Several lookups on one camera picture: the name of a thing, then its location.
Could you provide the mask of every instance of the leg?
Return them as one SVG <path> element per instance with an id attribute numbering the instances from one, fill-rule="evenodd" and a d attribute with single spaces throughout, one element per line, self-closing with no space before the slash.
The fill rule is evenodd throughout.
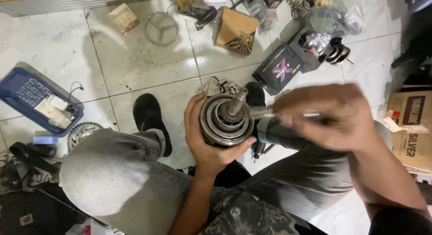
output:
<path id="1" fill-rule="evenodd" d="M 165 127 L 161 119 L 148 120 L 137 121 L 145 131 L 133 135 L 96 131 L 71 150 L 60 172 L 72 203 L 127 234 L 166 234 L 192 181 L 156 160 L 167 153 L 166 133 L 160 130 Z M 149 129 L 155 125 L 160 128 Z M 225 190 L 213 190 L 212 205 Z"/>
<path id="2" fill-rule="evenodd" d="M 353 189 L 349 153 L 323 149 L 274 119 L 259 122 L 258 137 L 262 142 L 298 152 L 261 170 L 241 184 L 241 189 L 305 220 L 335 204 Z"/>

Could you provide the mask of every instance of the tile floor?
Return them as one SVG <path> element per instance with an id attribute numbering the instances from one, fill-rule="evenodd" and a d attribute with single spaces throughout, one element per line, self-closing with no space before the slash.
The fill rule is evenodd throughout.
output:
<path id="1" fill-rule="evenodd" d="M 408 12 L 403 0 L 343 1 L 347 6 L 362 5 L 365 15 L 364 33 L 343 40 L 352 50 L 350 60 L 354 66 L 324 64 L 314 72 L 297 74 L 284 91 L 355 82 L 368 98 L 374 118 L 379 119 L 389 94 L 403 82 L 403 74 L 391 71 L 390 64 L 403 48 L 401 36 L 406 33 Z M 154 94 L 174 147 L 173 154 L 162 162 L 174 168 L 194 163 L 184 142 L 183 110 L 198 87 L 210 76 L 230 78 L 239 85 L 252 81 L 251 73 L 257 66 L 301 26 L 291 20 L 289 6 L 282 3 L 277 9 L 279 21 L 275 29 L 257 35 L 252 54 L 243 56 L 213 46 L 217 26 L 211 23 L 196 31 L 193 23 L 172 13 L 168 0 L 128 6 L 141 24 L 126 36 L 118 33 L 106 17 L 113 6 L 19 18 L 0 13 L 0 78 L 18 62 L 25 62 L 67 91 L 72 82 L 79 81 L 85 90 L 74 92 L 74 96 L 84 103 L 81 121 L 98 122 L 125 133 L 137 131 L 131 112 L 135 99 L 146 92 Z M 238 10 L 246 12 L 242 5 Z M 168 11 L 176 19 L 179 35 L 173 44 L 157 46 L 144 35 L 143 22 L 153 11 Z M 266 95 L 266 101 L 270 104 L 274 97 Z M 0 102 L 0 149 L 15 141 L 31 141 L 37 130 L 42 128 Z M 67 155 L 65 145 L 65 138 L 61 138 L 58 157 Z M 277 147 L 255 165 L 250 152 L 238 160 L 254 174 L 293 153 Z M 369 220 L 355 192 L 312 222 L 331 235 L 366 234 L 369 229 Z"/>

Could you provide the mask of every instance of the gear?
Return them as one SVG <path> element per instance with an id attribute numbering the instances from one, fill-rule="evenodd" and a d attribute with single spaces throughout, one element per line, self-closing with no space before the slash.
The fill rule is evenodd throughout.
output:
<path id="1" fill-rule="evenodd" d="M 94 122 L 84 122 L 73 127 L 67 136 L 67 149 L 71 151 L 78 143 L 93 132 L 103 129 L 103 127 Z"/>
<path id="2" fill-rule="evenodd" d="M 230 116 L 227 112 L 228 101 L 222 103 L 219 107 L 219 115 L 228 123 L 239 123 L 243 119 L 243 109 L 241 109 L 235 116 Z"/>

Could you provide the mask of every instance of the plastic crate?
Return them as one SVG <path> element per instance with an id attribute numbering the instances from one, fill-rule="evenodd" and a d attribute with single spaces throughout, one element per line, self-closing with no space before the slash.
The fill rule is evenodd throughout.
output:
<path id="1" fill-rule="evenodd" d="M 78 117 L 65 130 L 48 123 L 48 117 L 35 110 L 35 107 L 49 95 L 55 94 L 65 101 L 68 96 L 60 94 L 38 76 L 31 74 L 21 67 L 16 67 L 0 82 L 0 99 L 13 109 L 31 119 L 55 137 L 64 137 L 72 127 L 84 116 L 83 110 L 70 103 Z"/>

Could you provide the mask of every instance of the metal shaft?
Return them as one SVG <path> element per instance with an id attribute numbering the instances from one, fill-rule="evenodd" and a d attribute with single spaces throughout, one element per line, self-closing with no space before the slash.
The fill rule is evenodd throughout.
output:
<path id="1" fill-rule="evenodd" d="M 240 88 L 238 93 L 234 96 L 234 99 L 228 104 L 227 110 L 229 115 L 235 116 L 241 110 L 243 103 L 246 101 L 247 94 L 247 88 Z"/>

